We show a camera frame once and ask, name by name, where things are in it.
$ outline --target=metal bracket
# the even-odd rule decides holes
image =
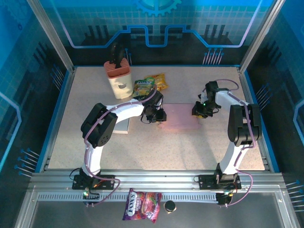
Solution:
[[[114,175],[97,175],[101,178],[109,178],[113,179],[115,178]],[[89,178],[86,179],[83,177],[83,175],[75,175],[74,181],[72,185],[73,190],[85,190],[85,188],[89,187],[90,189],[94,190],[113,190],[115,181],[113,180],[106,180],[102,181],[101,184],[99,184],[100,180],[96,178]]]
[[[239,176],[236,177],[234,182],[231,183],[218,183],[214,175],[199,175],[197,176],[199,180],[200,190],[240,190],[242,189],[241,181]]]

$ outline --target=snack bag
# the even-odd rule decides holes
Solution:
[[[160,212],[161,193],[142,192],[130,189],[123,220],[150,219],[156,222]]]
[[[161,90],[169,87],[168,84],[165,81],[165,74],[164,73],[157,74],[157,75],[149,75],[149,76],[145,77],[145,79],[150,78],[150,77],[154,78],[158,91],[161,91]]]
[[[136,80],[132,97],[146,96],[154,87],[155,79],[148,77],[144,80]]]

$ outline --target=black cap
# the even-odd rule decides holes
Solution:
[[[169,200],[165,203],[165,209],[167,212],[173,212],[175,208],[175,203],[172,200]]]

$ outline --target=blue wall panel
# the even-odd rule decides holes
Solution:
[[[209,56],[208,48],[225,53],[221,64],[237,65],[271,3],[272,0],[42,1],[76,65],[103,64],[107,58],[99,62],[96,59],[107,55],[108,50],[88,49],[106,49],[114,41],[123,42],[136,65],[202,64],[204,54]],[[159,54],[163,58],[153,48],[162,48]]]

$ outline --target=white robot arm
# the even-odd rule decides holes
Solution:
[[[202,118],[212,117],[220,108],[229,111],[229,145],[222,161],[217,165],[213,177],[201,177],[202,189],[220,188],[220,184],[236,184],[237,169],[247,150],[262,137],[261,116],[257,104],[249,104],[235,97],[228,89],[219,88],[216,81],[206,84],[192,109],[192,115]]]
[[[138,100],[132,99],[126,103],[135,103]],[[107,110],[110,110],[115,106],[108,105],[106,106]],[[119,123],[123,120],[129,119],[134,116],[140,116],[143,113],[144,106],[142,104],[130,104],[123,106],[119,109],[116,109],[112,111],[113,114],[117,116],[116,123]],[[90,171],[96,175],[100,171],[100,160],[101,160],[101,154],[103,151],[104,146],[96,146],[95,148],[92,146],[92,144],[89,143],[89,150],[88,150],[88,167]],[[85,172],[86,175],[91,176],[91,174],[88,173],[86,169],[86,165],[82,165],[82,170]]]
[[[100,172],[100,160],[103,147],[110,140],[113,129],[118,122],[140,115],[146,115],[147,121],[150,123],[166,121],[166,113],[162,109],[162,94],[158,91],[154,92],[153,90],[148,95],[148,97],[150,96],[151,99],[143,103],[139,103],[137,99],[132,99],[119,105],[104,106],[99,103],[94,106],[81,126],[83,138],[85,138],[93,124],[102,114],[112,108],[119,107],[107,114],[88,137],[87,167],[94,175]],[[92,177],[92,174],[90,174],[86,168],[86,164],[83,164],[81,170],[87,176]]]

